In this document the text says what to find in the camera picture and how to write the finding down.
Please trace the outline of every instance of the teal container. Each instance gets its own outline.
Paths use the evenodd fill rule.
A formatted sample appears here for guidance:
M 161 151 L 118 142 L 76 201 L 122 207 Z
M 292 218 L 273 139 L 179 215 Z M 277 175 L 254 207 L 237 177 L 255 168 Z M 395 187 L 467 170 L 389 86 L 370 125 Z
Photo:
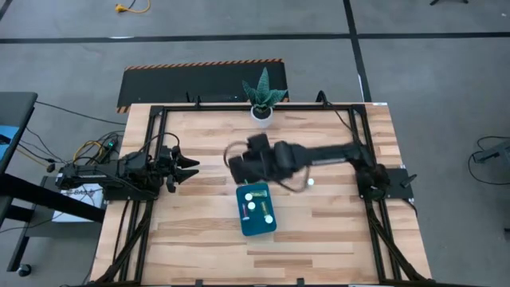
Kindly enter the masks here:
M 247 201 L 245 195 L 251 192 L 267 191 L 267 197 L 253 197 L 252 200 Z M 273 232 L 277 229 L 277 219 L 274 216 L 273 203 L 271 202 L 271 194 L 269 193 L 269 186 L 267 183 L 257 183 L 238 187 L 236 189 L 237 208 L 239 209 L 239 219 L 241 220 L 242 233 L 245 236 L 253 236 L 257 234 L 264 234 Z M 255 203 L 255 209 L 249 210 L 248 203 Z M 273 217 L 271 223 L 265 221 L 264 211 L 262 210 L 262 203 L 265 202 L 268 215 Z M 249 219 L 243 220 L 242 205 L 245 204 L 246 211 Z

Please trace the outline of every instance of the wooden tabletop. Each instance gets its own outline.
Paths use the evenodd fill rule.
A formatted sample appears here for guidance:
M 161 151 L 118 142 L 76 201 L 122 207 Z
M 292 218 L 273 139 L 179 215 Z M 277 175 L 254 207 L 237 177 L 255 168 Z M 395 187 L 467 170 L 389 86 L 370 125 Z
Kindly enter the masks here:
M 389 108 L 366 106 L 378 162 L 398 167 L 402 159 Z M 121 155 L 143 146 L 150 107 L 131 106 Z M 347 113 L 340 115 L 349 123 Z M 296 284 L 298 277 L 307 284 L 378 281 L 365 206 L 351 165 L 313 167 L 310 177 L 315 184 L 300 194 L 269 184 L 277 230 L 245 237 L 237 211 L 237 186 L 223 165 L 222 153 L 229 143 L 261 132 L 249 113 L 169 112 L 167 132 L 180 138 L 185 156 L 200 161 L 200 172 L 178 186 L 175 194 L 165 186 L 161 189 L 152 214 L 142 284 L 194 284 L 195 279 L 217 285 Z M 271 144 L 287 140 L 306 147 L 352 139 L 332 111 L 275 111 L 274 123 L 266 132 Z M 166 136 L 163 144 L 170 147 L 175 140 Z M 289 184 L 298 186 L 301 180 L 296 175 Z M 430 277 L 414 211 L 402 200 L 390 199 L 386 204 L 395 243 L 419 273 Z M 91 279 L 112 263 L 123 207 L 124 202 L 108 205 Z M 381 246 L 390 277 L 387 250 Z M 134 276 L 137 250 L 133 250 L 127 278 Z

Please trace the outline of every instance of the black rubber mat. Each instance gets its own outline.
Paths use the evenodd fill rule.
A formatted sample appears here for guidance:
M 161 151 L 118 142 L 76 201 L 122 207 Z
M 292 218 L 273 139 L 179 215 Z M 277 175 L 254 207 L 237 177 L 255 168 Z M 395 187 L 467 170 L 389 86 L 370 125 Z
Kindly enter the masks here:
M 124 71 L 117 112 L 129 111 L 131 104 L 186 103 L 197 96 L 210 103 L 247 101 L 242 81 L 257 87 L 264 67 L 271 89 L 287 89 L 282 59 L 130 66 Z

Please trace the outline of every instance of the gray carpet floor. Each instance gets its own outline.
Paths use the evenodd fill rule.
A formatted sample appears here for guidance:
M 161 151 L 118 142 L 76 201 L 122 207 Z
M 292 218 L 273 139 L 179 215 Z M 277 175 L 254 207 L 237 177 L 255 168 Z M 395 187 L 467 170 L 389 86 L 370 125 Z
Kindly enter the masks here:
M 114 11 L 118 1 L 13 0 L 0 21 L 0 38 L 349 31 L 341 0 L 152 0 L 145 14 L 121 15 Z M 351 2 L 358 33 L 510 31 L 505 0 Z M 138 0 L 135 8 L 145 5 Z M 390 105 L 404 163 L 418 174 L 413 189 L 433 278 L 508 286 L 510 242 L 503 229 L 510 226 L 510 187 L 475 181 L 467 160 L 478 138 L 510 136 L 510 38 L 360 40 L 360 46 L 372 100 Z M 0 44 L 0 90 L 33 91 L 44 102 L 125 121 L 115 114 L 125 66 L 254 58 L 284 59 L 293 101 L 313 101 L 319 89 L 331 101 L 362 100 L 348 39 Z M 29 127 L 66 159 L 85 140 L 118 129 L 42 106 Z M 23 140 L 37 142 L 28 133 Z M 18 153 L 8 172 L 32 183 L 45 175 Z M 500 159 L 473 172 L 510 181 Z M 2 230 L 13 226 L 20 223 L 7 220 Z M 0 286 L 80 284 L 99 234 L 31 239 L 23 262 L 34 271 L 25 278 L 5 272 L 18 236 L 19 230 L 0 234 Z

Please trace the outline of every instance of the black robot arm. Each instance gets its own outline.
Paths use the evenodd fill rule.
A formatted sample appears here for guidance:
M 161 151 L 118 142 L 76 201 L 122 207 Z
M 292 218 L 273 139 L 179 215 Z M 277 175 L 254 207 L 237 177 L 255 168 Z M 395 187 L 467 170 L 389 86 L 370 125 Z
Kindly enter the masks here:
M 175 183 L 182 183 L 198 173 L 185 168 L 200 162 L 182 155 L 179 146 L 162 146 L 158 159 L 152 160 L 142 151 L 132 152 L 106 164 L 61 168 L 56 185 L 60 189 L 76 188 L 86 183 L 97 183 L 104 189 L 106 200 L 154 200 L 167 178 L 167 189 L 175 192 Z
M 350 163 L 356 171 L 360 193 L 380 199 L 390 186 L 390 178 L 382 164 L 374 164 L 367 148 L 358 143 L 326 147 L 303 147 L 280 141 L 269 145 L 266 134 L 248 138 L 248 150 L 226 160 L 236 183 L 260 180 L 281 183 L 303 168 L 335 163 Z

